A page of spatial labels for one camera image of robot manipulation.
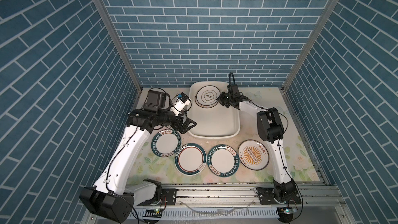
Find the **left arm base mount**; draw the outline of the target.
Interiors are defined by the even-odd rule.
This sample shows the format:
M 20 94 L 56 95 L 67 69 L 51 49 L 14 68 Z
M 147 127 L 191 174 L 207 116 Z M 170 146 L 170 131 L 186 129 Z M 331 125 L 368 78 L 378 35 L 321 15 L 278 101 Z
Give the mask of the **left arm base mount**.
M 157 189 L 155 195 L 152 199 L 146 200 L 138 206 L 149 206 L 149 205 L 165 205 L 172 206 L 176 203 L 177 197 L 177 189 L 175 188 L 166 188 L 166 189 Z

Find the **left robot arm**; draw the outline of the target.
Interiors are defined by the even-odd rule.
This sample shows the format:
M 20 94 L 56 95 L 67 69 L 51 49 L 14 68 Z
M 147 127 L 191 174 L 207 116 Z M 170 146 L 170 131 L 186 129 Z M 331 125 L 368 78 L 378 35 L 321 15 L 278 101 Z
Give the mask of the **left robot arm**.
M 197 124 L 186 117 L 186 106 L 192 102 L 185 93 L 180 93 L 175 102 L 161 88 L 151 88 L 141 108 L 129 113 L 123 136 L 104 172 L 92 187 L 84 187 L 80 200 L 88 211 L 117 223 L 123 223 L 134 214 L 139 204 L 165 202 L 162 184 L 145 179 L 142 183 L 126 185 L 130 171 L 143 145 L 157 126 L 170 126 L 181 134 Z

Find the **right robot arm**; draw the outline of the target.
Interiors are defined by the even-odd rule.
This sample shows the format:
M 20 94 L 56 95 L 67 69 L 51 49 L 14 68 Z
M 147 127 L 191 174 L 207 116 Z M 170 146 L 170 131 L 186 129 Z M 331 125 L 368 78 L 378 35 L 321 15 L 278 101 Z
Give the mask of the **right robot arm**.
M 283 148 L 285 128 L 280 114 L 274 107 L 266 108 L 255 104 L 239 92 L 238 85 L 227 86 L 217 101 L 225 107 L 234 107 L 256 118 L 258 135 L 265 142 L 273 165 L 273 196 L 278 203 L 285 203 L 299 194 L 296 182 L 291 176 Z

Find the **orange sunburst plate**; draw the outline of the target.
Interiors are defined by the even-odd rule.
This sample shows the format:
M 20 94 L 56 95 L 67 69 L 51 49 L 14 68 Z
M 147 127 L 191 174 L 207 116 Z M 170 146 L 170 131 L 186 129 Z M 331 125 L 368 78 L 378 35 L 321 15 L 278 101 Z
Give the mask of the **orange sunburst plate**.
M 262 143 L 255 140 L 243 141 L 238 148 L 238 155 L 243 166 L 250 170 L 263 170 L 269 163 L 268 150 Z

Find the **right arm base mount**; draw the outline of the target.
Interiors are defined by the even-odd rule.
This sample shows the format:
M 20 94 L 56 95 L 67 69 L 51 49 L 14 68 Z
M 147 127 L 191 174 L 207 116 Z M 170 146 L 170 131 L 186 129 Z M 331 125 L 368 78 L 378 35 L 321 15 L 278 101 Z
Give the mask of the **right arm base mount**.
M 296 189 L 283 191 L 276 188 L 257 187 L 255 193 L 258 195 L 261 205 L 284 205 L 288 203 L 299 205 L 302 203 L 300 194 Z

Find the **white plate green flower outline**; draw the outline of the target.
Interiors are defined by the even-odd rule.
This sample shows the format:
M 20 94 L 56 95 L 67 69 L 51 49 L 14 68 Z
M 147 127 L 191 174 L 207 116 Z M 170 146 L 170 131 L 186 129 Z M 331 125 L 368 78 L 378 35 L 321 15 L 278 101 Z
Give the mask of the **white plate green flower outline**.
M 196 104 L 201 108 L 212 108 L 218 104 L 220 90 L 215 86 L 202 87 L 195 96 Z

